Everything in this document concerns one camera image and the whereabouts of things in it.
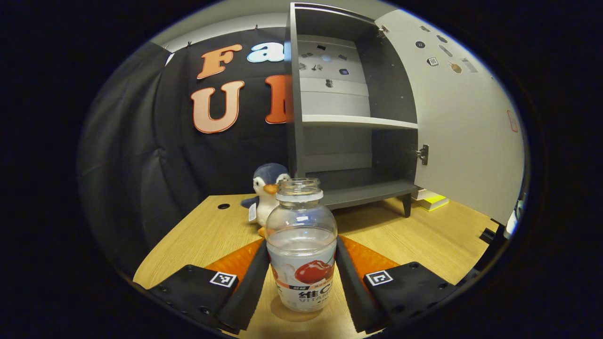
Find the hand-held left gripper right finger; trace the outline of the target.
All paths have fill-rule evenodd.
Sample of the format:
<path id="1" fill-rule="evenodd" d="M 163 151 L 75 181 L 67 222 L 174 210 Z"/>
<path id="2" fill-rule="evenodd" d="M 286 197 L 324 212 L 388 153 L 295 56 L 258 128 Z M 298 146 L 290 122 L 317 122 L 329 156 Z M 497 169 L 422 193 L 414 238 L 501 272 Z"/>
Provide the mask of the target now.
<path id="1" fill-rule="evenodd" d="M 335 259 L 357 332 L 409 324 L 459 288 L 416 261 L 398 264 L 345 236 L 336 240 Z"/>

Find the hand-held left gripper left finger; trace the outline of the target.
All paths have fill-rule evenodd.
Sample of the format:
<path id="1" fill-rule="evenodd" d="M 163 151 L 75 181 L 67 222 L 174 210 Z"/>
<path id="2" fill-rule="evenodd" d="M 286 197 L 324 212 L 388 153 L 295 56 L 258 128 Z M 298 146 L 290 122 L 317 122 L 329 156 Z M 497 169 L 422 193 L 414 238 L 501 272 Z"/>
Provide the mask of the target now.
<path id="1" fill-rule="evenodd" d="M 205 267 L 187 264 L 150 288 L 161 304 L 211 330 L 247 330 L 269 269 L 266 241 L 254 241 Z"/>

